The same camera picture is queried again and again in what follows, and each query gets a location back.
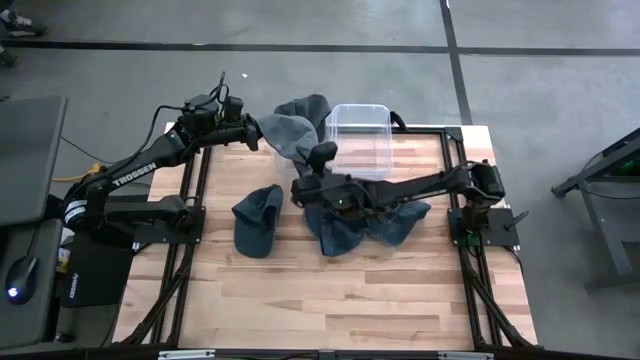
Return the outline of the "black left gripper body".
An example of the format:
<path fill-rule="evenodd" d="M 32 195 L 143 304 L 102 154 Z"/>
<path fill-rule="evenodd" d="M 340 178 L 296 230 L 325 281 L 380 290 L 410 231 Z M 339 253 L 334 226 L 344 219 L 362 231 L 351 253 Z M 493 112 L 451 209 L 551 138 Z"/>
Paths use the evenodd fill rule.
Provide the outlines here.
<path fill-rule="evenodd" d="M 261 130 L 257 121 L 249 114 L 240 118 L 238 126 L 217 128 L 199 139 L 199 146 L 209 147 L 230 143 L 244 143 L 251 151 L 259 149 L 258 141 L 261 139 Z"/>

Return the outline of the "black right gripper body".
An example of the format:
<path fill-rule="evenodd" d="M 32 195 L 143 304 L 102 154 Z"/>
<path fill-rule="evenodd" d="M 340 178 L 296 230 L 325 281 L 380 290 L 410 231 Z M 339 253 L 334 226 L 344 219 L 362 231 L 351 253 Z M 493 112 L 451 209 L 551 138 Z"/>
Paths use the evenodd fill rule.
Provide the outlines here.
<path fill-rule="evenodd" d="M 329 173 L 321 180 L 320 195 L 331 206 L 352 206 L 351 176 Z"/>

